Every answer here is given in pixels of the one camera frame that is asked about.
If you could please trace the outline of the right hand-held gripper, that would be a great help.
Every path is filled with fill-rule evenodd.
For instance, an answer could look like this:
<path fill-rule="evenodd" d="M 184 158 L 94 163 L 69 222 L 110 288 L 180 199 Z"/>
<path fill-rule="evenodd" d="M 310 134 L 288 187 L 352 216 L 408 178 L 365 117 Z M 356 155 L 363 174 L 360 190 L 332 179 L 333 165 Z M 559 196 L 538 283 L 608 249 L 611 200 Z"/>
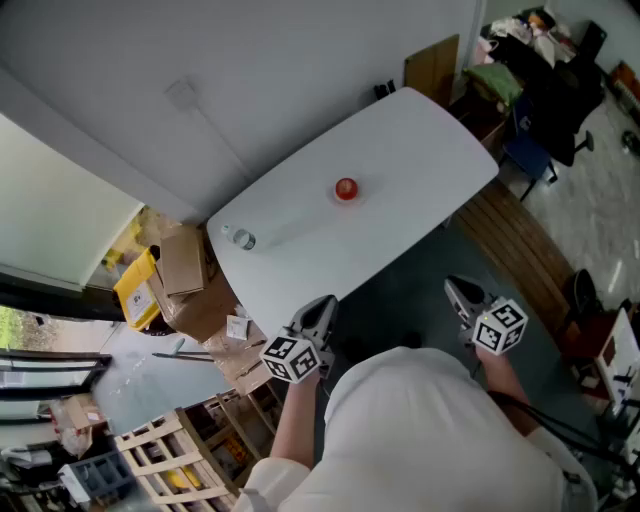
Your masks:
<path fill-rule="evenodd" d="M 444 291 L 462 321 L 468 320 L 466 298 L 485 297 L 478 284 L 456 275 L 445 279 Z M 522 340 L 528 321 L 527 314 L 513 299 L 499 297 L 471 319 L 471 325 L 461 331 L 461 338 L 466 345 L 501 355 Z"/>

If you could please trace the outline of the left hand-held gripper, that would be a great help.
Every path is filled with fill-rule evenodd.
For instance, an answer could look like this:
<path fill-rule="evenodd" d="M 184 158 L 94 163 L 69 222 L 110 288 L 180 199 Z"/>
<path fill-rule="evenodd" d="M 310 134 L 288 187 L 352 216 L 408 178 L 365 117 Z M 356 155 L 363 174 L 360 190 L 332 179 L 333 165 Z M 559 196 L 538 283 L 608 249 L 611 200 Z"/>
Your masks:
<path fill-rule="evenodd" d="M 329 338 L 338 307 L 335 296 L 318 297 L 301 307 L 290 324 L 266 343 L 260 359 L 273 378 L 298 384 L 315 371 L 321 378 L 329 375 L 335 361 Z"/>

